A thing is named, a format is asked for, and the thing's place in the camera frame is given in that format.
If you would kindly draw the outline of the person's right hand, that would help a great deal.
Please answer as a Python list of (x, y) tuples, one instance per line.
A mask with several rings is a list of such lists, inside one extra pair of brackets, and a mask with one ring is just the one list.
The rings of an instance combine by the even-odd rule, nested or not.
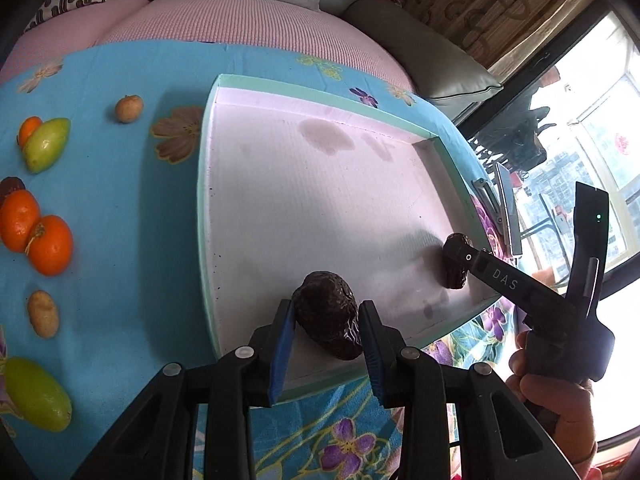
[(552, 438), (582, 479), (602, 479), (593, 467), (598, 447), (592, 416), (591, 390), (566, 380), (529, 373), (525, 352), (528, 333), (516, 336), (516, 350), (510, 357), (512, 375), (506, 385), (518, 400), (529, 401), (558, 416)]

